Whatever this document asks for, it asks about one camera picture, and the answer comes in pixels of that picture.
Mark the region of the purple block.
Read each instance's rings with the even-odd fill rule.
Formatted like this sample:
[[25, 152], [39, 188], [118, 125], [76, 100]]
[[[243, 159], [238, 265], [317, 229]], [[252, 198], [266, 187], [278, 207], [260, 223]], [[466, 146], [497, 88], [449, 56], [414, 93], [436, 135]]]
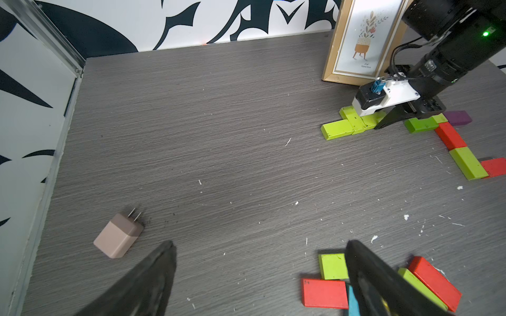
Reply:
[[444, 116], [452, 126], [464, 126], [473, 121], [466, 111], [446, 111]]

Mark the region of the lime block top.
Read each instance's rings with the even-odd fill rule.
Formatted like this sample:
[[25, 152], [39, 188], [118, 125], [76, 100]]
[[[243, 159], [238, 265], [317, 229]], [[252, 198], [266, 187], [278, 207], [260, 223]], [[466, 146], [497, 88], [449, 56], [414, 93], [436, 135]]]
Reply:
[[325, 140], [334, 140], [336, 138], [352, 135], [354, 129], [351, 123], [347, 119], [344, 119], [322, 125], [321, 132]]

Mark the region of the lime block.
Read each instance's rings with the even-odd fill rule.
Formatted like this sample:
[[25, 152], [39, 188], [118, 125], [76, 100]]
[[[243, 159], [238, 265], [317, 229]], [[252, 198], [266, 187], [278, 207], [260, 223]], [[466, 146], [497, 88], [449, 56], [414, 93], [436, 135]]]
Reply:
[[353, 106], [342, 107], [339, 110], [339, 114], [343, 120], [347, 120], [350, 123], [353, 129], [353, 134], [360, 134], [366, 130], [364, 121], [358, 115]]
[[325, 140], [334, 140], [336, 138], [352, 135], [354, 129], [351, 123], [347, 119], [344, 119], [322, 125], [321, 132]]
[[410, 272], [407, 268], [399, 268], [398, 274], [405, 279], [410, 285], [415, 287], [417, 291], [423, 294], [426, 298], [428, 298], [432, 303], [435, 303], [438, 307], [443, 309], [444, 311], [448, 311], [448, 306], [443, 303], [426, 285], [422, 283], [412, 272]]
[[349, 278], [345, 254], [319, 254], [320, 273], [324, 280]]
[[449, 152], [467, 180], [484, 179], [488, 173], [469, 147], [455, 148]]
[[384, 111], [378, 111], [371, 115], [366, 115], [361, 117], [365, 130], [372, 130], [376, 127], [376, 125], [387, 115]]
[[437, 122], [437, 124], [448, 122], [448, 119], [446, 118], [446, 116], [443, 113], [440, 113], [438, 115], [434, 115], [434, 116], [432, 116], [432, 118], [435, 122]]

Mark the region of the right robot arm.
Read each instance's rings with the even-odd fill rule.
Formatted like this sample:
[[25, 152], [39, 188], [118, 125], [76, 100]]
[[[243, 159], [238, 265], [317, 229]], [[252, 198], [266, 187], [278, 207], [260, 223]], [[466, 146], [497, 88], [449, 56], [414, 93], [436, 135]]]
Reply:
[[402, 20], [433, 49], [415, 66], [398, 65], [395, 56], [419, 44], [411, 41], [393, 50], [387, 73], [404, 72], [420, 97], [395, 102], [377, 129], [443, 113], [446, 107], [437, 95], [505, 48], [504, 1], [413, 1]]

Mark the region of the green block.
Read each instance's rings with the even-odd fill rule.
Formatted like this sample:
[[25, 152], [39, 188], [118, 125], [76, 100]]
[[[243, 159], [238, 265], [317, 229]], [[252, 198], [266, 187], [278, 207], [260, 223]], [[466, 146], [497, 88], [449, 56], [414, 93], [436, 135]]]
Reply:
[[411, 134], [415, 134], [419, 132], [436, 130], [439, 126], [439, 123], [432, 117], [424, 119], [410, 118], [404, 121], [404, 126]]

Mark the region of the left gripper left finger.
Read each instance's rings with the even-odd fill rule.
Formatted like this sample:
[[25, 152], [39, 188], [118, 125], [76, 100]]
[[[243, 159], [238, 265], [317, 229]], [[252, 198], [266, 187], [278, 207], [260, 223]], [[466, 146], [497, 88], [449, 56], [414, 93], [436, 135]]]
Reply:
[[177, 269], [177, 247], [170, 240], [77, 315], [164, 315]]

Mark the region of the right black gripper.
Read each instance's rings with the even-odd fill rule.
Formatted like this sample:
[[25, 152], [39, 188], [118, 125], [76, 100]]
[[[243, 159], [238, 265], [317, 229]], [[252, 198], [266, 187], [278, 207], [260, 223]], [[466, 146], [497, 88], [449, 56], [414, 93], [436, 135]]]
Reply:
[[376, 125], [375, 130], [408, 119], [428, 119], [442, 114], [446, 110], [446, 106], [438, 97], [421, 96], [409, 84], [408, 80], [387, 81], [383, 90], [386, 97], [380, 105], [383, 109], [389, 109], [390, 111]]

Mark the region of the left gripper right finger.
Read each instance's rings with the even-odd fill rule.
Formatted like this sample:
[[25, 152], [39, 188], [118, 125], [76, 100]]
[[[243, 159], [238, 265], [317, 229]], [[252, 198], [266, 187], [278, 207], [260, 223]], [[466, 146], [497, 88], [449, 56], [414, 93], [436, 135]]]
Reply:
[[347, 242], [345, 260], [361, 315], [450, 315], [361, 241]]

